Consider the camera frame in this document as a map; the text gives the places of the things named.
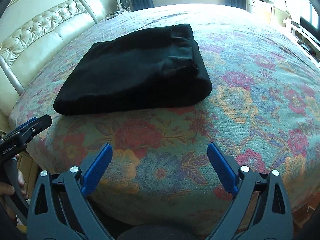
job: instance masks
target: hand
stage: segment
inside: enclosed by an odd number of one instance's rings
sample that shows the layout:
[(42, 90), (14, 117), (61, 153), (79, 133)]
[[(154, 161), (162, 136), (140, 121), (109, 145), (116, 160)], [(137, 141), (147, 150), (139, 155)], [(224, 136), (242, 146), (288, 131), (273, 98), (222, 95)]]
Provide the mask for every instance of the hand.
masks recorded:
[[(20, 185), (20, 189), (21, 189), (21, 193), (24, 196), (25, 199), (29, 199), (28, 193), (26, 191), (26, 183), (23, 179), (23, 174), (20, 170), (18, 170), (18, 183)], [(17, 224), (17, 217), (16, 214), (7, 206), (4, 198), (2, 198), (1, 196), (4, 195), (13, 195), (14, 194), (14, 187), (12, 187), (11, 185), (8, 185), (4, 182), (0, 181), (0, 202), (2, 204), (2, 206), (4, 207), (4, 210), (7, 212), (8, 216), (10, 217), (10, 219)]]

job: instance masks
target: bedspread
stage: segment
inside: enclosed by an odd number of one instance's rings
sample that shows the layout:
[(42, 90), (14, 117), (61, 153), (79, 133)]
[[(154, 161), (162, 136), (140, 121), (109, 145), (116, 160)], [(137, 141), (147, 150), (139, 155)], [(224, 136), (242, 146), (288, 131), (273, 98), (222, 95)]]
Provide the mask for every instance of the bedspread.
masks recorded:
[[(212, 81), (208, 98), (184, 108), (99, 115), (53, 110), (63, 82), (93, 43), (183, 23), (191, 25)], [(283, 34), (238, 8), (186, 4), (96, 24), (34, 78), (10, 123), (52, 116), (52, 126), (28, 145), (51, 173), (110, 143), (113, 159), (91, 196), (103, 212), (132, 225), (166, 220), (206, 235), (231, 200), (206, 156), (208, 143), (254, 171), (279, 170), (295, 210), (320, 186), (319, 107), (320, 73)]]

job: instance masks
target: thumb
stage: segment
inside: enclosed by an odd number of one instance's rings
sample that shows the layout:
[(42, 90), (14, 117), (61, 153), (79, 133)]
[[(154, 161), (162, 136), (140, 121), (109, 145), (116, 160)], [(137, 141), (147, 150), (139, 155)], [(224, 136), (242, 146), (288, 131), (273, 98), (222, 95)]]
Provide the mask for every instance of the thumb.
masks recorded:
[(3, 195), (11, 196), (13, 194), (14, 194), (14, 187), (0, 181), (0, 196), (3, 196)]

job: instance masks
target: folded clothing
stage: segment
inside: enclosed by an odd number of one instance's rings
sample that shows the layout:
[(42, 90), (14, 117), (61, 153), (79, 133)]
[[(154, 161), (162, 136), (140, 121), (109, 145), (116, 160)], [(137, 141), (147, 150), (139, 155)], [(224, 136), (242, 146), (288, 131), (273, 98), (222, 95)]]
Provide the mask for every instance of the folded clothing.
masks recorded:
[(98, 42), (61, 87), (63, 115), (191, 106), (212, 84), (189, 24), (143, 29)]

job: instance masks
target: cream leather headboard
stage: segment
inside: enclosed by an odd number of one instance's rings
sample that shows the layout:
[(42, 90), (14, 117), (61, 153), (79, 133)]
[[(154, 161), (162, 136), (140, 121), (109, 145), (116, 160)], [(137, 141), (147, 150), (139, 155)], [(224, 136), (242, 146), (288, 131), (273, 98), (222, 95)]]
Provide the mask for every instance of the cream leather headboard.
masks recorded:
[(106, 15), (99, 0), (68, 0), (26, 22), (0, 44), (0, 130), (19, 96), (70, 41)]

